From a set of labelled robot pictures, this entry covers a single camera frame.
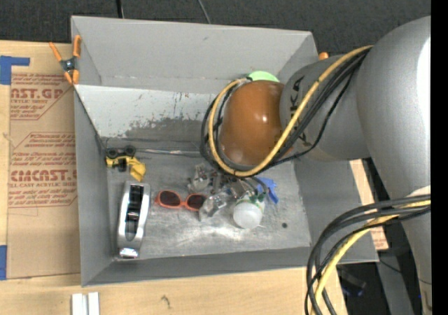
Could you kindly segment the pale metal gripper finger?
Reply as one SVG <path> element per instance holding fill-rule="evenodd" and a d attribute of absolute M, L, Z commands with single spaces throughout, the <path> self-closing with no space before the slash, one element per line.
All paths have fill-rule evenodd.
<path fill-rule="evenodd" d="M 228 201 L 222 194 L 208 196 L 199 209 L 199 221 L 210 221 L 216 218 L 227 205 Z"/>
<path fill-rule="evenodd" d="M 209 185 L 209 170 L 204 163 L 196 164 L 194 174 L 190 177 L 189 190 L 201 192 Z"/>

